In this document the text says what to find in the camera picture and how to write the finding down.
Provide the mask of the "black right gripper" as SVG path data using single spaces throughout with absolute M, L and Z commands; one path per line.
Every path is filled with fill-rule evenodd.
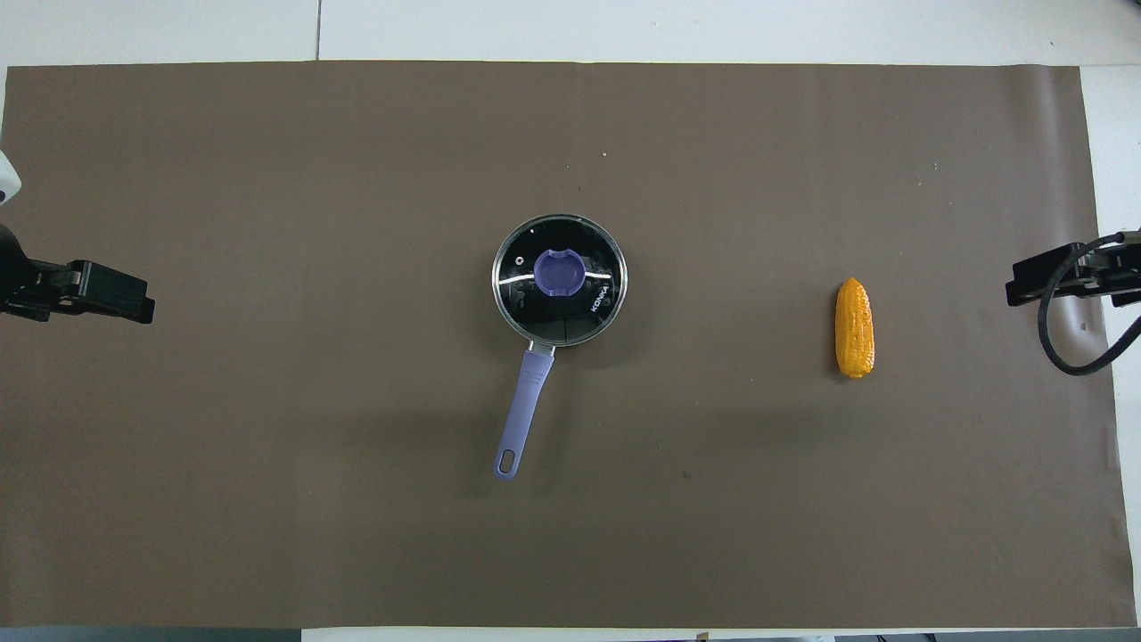
M 1066 243 L 1051 251 L 1011 265 L 1006 282 L 1010 308 L 1030 304 L 1043 296 L 1047 279 L 1081 243 Z M 1140 231 L 1117 231 L 1089 243 L 1089 253 L 1069 267 L 1054 296 L 1110 296 L 1114 308 L 1140 303 Z

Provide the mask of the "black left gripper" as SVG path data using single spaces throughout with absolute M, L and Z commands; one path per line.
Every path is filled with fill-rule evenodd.
M 49 320 L 49 310 L 70 316 L 126 318 L 149 325 L 155 300 L 148 282 L 89 260 L 70 265 L 29 259 L 13 230 L 1 225 L 1 312 L 5 316 Z

